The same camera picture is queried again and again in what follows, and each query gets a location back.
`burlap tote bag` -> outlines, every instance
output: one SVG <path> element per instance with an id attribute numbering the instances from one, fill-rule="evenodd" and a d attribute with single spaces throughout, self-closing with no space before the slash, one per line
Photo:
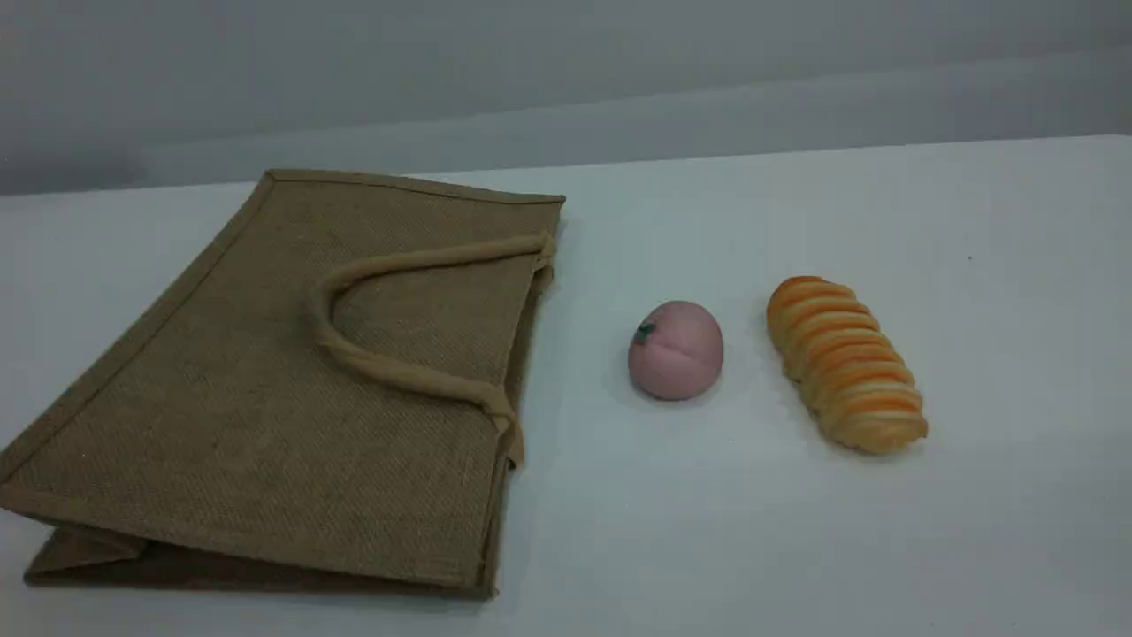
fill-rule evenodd
<path id="1" fill-rule="evenodd" d="M 490 595 L 563 200 L 267 173 L 0 456 L 26 580 Z"/>

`rope handle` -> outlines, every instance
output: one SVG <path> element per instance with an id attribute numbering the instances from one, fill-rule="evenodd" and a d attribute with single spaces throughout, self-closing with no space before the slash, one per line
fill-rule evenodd
<path id="1" fill-rule="evenodd" d="M 311 287 L 308 303 L 315 321 L 315 342 L 338 364 L 381 385 L 478 405 L 491 419 L 497 437 L 511 434 L 507 457 L 516 466 L 522 466 L 524 456 L 522 428 L 518 424 L 518 415 L 515 414 L 501 387 L 362 350 L 342 336 L 342 333 L 334 327 L 332 317 L 338 295 L 365 278 L 394 272 L 463 265 L 528 253 L 539 255 L 534 266 L 534 270 L 538 272 L 549 268 L 554 252 L 555 240 L 543 232 L 350 261 L 324 276 Z"/>

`toy peach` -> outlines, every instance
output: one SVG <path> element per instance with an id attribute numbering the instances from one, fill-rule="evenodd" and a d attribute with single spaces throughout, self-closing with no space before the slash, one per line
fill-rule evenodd
<path id="1" fill-rule="evenodd" d="M 702 305 L 671 300 L 653 309 L 629 345 L 629 376 L 648 394 L 685 401 L 707 391 L 723 370 L 723 334 Z"/>

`gray wall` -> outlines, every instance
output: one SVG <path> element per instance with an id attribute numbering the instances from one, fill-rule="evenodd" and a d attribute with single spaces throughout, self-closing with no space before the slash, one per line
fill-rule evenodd
<path id="1" fill-rule="evenodd" d="M 1129 131 L 1123 77 L 1130 0 L 8 0 L 0 191 Z"/>

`bread roll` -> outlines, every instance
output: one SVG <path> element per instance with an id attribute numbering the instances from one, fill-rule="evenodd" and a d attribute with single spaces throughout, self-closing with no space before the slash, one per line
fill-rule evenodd
<path id="1" fill-rule="evenodd" d="M 827 439 L 892 454 L 927 437 L 916 379 L 852 290 L 818 276 L 787 278 L 766 305 L 766 326 Z"/>

